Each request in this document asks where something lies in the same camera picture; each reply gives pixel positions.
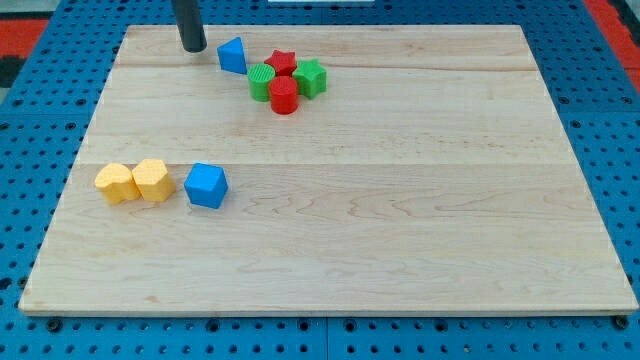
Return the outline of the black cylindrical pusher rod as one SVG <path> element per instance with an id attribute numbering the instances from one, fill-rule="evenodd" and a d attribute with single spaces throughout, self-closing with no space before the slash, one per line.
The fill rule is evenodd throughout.
<path id="1" fill-rule="evenodd" d="M 172 0 L 182 47 L 190 53 L 206 49 L 207 41 L 197 0 Z"/>

